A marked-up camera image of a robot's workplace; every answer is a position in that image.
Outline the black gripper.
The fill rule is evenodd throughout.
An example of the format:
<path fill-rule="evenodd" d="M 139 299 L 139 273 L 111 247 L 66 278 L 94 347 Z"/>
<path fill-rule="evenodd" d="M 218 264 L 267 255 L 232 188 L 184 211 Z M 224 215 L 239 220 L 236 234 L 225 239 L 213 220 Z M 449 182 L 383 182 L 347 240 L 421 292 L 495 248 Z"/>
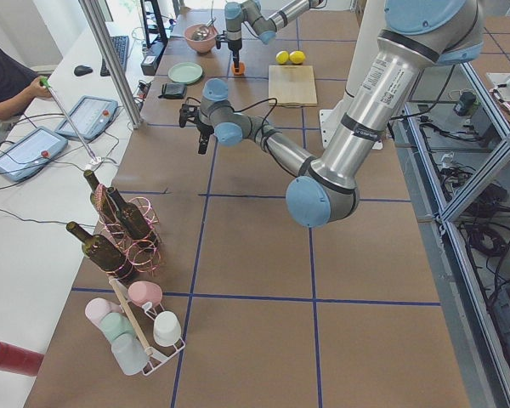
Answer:
<path fill-rule="evenodd" d="M 207 153 L 210 136 L 213 134 L 213 126 L 207 123 L 206 119 L 202 118 L 198 105 L 183 103 L 179 109 L 178 124 L 181 128 L 184 128 L 187 123 L 194 124 L 199 131 L 200 137 L 197 153 L 199 155 L 205 155 Z"/>

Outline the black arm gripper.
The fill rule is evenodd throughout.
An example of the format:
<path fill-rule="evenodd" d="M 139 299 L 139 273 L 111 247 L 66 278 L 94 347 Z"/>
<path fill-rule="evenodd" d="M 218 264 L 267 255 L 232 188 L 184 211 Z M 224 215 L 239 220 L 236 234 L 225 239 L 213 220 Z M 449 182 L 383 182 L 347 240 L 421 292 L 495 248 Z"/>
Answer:
<path fill-rule="evenodd" d="M 223 44 L 226 44 L 228 49 L 232 52 L 234 71 L 241 70 L 240 50 L 242 48 L 241 32 L 229 33 L 222 31 L 215 38 L 216 48 L 221 49 Z"/>

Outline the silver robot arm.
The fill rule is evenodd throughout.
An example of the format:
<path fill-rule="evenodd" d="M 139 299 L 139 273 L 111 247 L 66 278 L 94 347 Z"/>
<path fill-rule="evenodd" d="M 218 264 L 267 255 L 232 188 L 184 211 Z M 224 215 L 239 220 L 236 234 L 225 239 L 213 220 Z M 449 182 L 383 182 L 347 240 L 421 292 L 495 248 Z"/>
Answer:
<path fill-rule="evenodd" d="M 321 156 L 313 156 L 265 118 L 249 116 L 229 102 L 227 84 L 208 80 L 199 105 L 183 105 L 181 124 L 193 123 L 206 143 L 249 139 L 292 175 L 286 205 L 305 227 L 319 227 L 350 216 L 359 190 L 355 181 L 373 145 L 403 106 L 413 82 L 434 65 L 476 59 L 483 47 L 484 5 L 480 1 L 382 1 L 375 3 L 382 29 L 374 35 L 378 51 Z"/>
<path fill-rule="evenodd" d="M 269 44 L 276 37 L 276 33 L 301 14 L 325 6 L 325 1 L 294 0 L 283 8 L 275 11 L 266 18 L 261 12 L 259 1 L 244 1 L 243 3 L 229 2 L 224 6 L 225 29 L 216 36 L 216 48 L 220 49 L 223 43 L 228 45 L 232 54 L 232 73 L 242 76 L 245 66 L 240 59 L 242 48 L 242 26 L 248 25 L 253 35 L 264 44 Z"/>

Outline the person's hand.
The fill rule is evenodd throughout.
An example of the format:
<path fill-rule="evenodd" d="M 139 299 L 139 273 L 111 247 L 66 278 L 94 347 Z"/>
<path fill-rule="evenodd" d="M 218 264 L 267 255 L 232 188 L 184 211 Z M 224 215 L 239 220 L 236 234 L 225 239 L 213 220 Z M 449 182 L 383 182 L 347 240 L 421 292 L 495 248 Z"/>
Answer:
<path fill-rule="evenodd" d="M 50 98 L 51 93 L 46 87 L 45 83 L 46 78 L 43 76 L 39 76 L 35 78 L 29 87 L 30 95 L 32 98 Z"/>

